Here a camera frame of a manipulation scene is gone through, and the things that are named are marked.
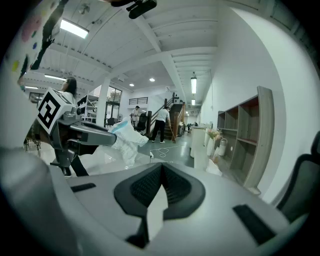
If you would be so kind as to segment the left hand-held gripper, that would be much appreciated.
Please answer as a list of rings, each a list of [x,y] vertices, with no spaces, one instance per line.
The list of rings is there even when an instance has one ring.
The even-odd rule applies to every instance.
[[[87,175],[79,156],[92,155],[99,146],[111,147],[117,136],[96,123],[82,121],[80,109],[63,94],[49,88],[38,106],[36,119],[49,134],[54,160],[50,165],[61,169],[65,176]]]

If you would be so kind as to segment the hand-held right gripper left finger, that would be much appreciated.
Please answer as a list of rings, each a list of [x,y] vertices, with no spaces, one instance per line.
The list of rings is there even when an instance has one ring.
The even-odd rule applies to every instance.
[[[118,183],[162,164],[151,163],[102,175],[65,178],[56,166],[49,166],[52,185],[66,224],[70,242],[60,252],[65,256],[164,256],[164,245],[153,248],[144,235],[146,217],[126,214],[114,196]]]

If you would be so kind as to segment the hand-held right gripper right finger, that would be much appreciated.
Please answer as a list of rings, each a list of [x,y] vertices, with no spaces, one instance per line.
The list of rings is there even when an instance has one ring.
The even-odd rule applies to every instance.
[[[259,245],[235,214],[238,205],[249,206],[276,235],[290,223],[274,206],[244,187],[203,170],[172,163],[197,178],[205,188],[200,207],[190,216],[166,220],[148,245],[154,256],[255,256]]]

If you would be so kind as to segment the white teal plastic packet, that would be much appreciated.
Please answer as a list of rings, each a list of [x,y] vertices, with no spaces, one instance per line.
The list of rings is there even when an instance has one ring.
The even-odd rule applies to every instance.
[[[129,117],[125,117],[121,122],[114,124],[108,132],[117,136],[112,148],[121,153],[123,161],[129,166],[135,163],[138,147],[144,146],[149,141],[146,136],[134,130]]]

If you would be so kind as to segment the white metal shelving rack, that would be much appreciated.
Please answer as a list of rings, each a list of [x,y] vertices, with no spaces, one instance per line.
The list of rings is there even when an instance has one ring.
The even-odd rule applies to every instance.
[[[84,113],[81,115],[81,117],[84,121],[95,124],[97,121],[99,96],[88,91],[85,99],[85,103],[81,105],[81,107],[84,107]]]

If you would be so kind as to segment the black-framed window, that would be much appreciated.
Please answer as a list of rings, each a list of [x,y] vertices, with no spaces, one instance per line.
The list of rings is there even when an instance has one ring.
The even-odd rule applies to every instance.
[[[107,91],[106,106],[105,106],[105,118],[104,122],[107,123],[109,118],[118,119],[120,111],[120,102],[122,97],[122,91],[114,87],[109,86]]]

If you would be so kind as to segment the white folded paper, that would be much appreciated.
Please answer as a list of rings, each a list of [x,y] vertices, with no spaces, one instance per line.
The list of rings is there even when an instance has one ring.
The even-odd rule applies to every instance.
[[[207,173],[210,173],[210,174],[213,174],[213,175],[216,175],[219,177],[221,177],[223,175],[223,173],[220,171],[219,167],[211,159],[208,160],[208,165],[207,165],[205,171]]]

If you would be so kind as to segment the small black office chair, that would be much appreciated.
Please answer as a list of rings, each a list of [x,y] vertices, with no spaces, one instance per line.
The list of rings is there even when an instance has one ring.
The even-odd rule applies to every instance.
[[[145,113],[142,113],[139,116],[138,123],[133,127],[135,131],[139,132],[141,135],[145,134],[145,130],[147,128],[147,120],[148,117]]]

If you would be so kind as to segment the black balcony railing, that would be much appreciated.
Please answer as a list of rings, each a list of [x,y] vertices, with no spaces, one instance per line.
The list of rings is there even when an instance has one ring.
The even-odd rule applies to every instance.
[[[138,98],[130,98],[128,104],[129,105],[144,105],[148,103],[148,97],[138,97]]]

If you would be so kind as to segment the white low cabinet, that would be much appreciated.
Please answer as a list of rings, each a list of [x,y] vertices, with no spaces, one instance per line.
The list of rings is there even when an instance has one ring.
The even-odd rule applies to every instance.
[[[209,162],[205,146],[206,128],[193,126],[191,129],[190,157],[194,160],[194,168],[205,171]]]

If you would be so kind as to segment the pink flowers in white vase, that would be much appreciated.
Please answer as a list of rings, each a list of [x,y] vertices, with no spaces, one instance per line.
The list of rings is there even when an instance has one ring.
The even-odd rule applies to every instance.
[[[207,156],[211,157],[215,151],[215,143],[223,138],[223,134],[219,130],[209,129],[206,134],[208,135],[208,144],[207,144]]]

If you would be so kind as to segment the wooden staircase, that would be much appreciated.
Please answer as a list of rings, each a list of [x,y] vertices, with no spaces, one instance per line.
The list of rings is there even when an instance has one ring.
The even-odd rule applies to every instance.
[[[184,114],[186,110],[186,104],[185,102],[180,99],[175,92],[172,93],[172,96],[170,99],[165,98],[164,99],[164,104],[157,110],[155,113],[152,113],[151,111],[148,111],[147,113],[147,122],[146,122],[146,132],[145,136],[147,136],[149,139],[152,137],[153,133],[153,128],[154,124],[156,121],[156,116],[158,112],[163,109],[165,106],[170,107],[170,123],[171,123],[171,128],[174,132],[176,141],[178,137],[178,132],[179,132],[179,125],[180,123],[184,124]],[[165,130],[164,130],[164,138],[166,140],[172,139],[172,133],[170,131],[169,126],[166,124],[165,125]]]

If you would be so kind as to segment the grey wooden shelf unit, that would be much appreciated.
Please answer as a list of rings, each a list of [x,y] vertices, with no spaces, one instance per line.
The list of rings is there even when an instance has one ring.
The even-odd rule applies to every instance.
[[[227,139],[227,148],[224,156],[213,161],[224,177],[257,196],[271,153],[274,125],[273,93],[262,86],[257,87],[257,95],[217,116],[217,129]]]

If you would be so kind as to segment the rectangular ceiling panel light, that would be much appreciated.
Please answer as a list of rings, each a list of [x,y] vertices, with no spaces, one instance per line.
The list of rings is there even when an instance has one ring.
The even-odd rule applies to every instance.
[[[89,31],[87,29],[82,28],[81,26],[74,24],[73,22],[66,19],[61,20],[60,29],[76,35],[77,37],[80,37],[82,39],[85,39],[89,34]]]

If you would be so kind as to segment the person's black white dotted top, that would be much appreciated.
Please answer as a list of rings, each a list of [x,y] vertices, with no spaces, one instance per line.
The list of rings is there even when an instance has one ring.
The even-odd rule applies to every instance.
[[[37,70],[60,32],[69,0],[42,0],[17,31],[0,64],[0,86],[12,86],[29,70]]]

